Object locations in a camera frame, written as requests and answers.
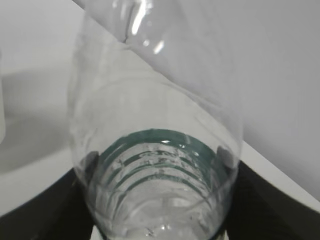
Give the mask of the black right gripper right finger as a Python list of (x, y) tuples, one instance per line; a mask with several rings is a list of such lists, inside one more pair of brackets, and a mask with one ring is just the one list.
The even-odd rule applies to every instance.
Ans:
[(318, 240), (320, 214), (241, 162), (226, 230), (231, 240)]

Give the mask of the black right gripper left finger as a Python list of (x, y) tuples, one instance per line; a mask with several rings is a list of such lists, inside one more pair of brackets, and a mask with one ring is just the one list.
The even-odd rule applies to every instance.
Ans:
[(2, 240), (89, 240), (94, 221), (75, 171), (0, 218)]

